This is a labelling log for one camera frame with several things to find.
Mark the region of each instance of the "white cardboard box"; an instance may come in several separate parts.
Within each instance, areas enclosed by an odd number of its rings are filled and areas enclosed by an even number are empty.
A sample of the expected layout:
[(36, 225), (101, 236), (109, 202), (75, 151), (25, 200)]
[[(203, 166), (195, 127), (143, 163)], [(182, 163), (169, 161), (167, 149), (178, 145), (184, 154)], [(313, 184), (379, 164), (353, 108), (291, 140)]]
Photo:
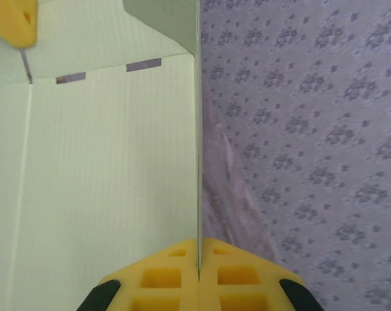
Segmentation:
[(76, 310), (200, 235), (199, 50), (198, 0), (40, 1), (32, 84), (0, 39), (0, 311)]

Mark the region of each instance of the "floral pattern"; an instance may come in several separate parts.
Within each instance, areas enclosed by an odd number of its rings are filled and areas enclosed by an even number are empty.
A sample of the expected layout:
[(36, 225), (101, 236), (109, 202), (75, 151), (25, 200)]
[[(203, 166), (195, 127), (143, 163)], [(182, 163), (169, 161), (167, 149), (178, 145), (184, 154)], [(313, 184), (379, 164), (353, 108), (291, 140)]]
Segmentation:
[(391, 310), (391, 0), (202, 0), (201, 39), (274, 260), (326, 310)]

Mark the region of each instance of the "corrugated cardboard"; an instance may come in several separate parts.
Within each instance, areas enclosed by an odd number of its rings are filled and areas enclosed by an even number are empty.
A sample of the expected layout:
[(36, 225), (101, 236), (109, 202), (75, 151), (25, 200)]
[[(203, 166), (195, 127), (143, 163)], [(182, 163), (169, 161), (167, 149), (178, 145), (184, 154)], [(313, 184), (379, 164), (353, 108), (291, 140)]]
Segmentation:
[(198, 12), (40, 1), (32, 84), (0, 39), (0, 310), (76, 310), (106, 274), (197, 237)]

